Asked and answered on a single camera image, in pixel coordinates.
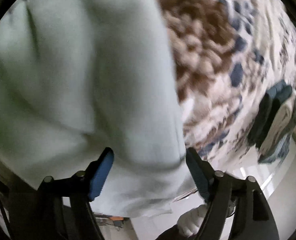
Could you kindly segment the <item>white gloved hand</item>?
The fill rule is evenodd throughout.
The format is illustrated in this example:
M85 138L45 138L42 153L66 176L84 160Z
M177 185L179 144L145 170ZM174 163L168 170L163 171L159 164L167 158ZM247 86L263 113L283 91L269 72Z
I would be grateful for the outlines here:
M181 215L177 221L179 233L185 237L196 235L207 214L207 210L208 205L201 204L200 206Z

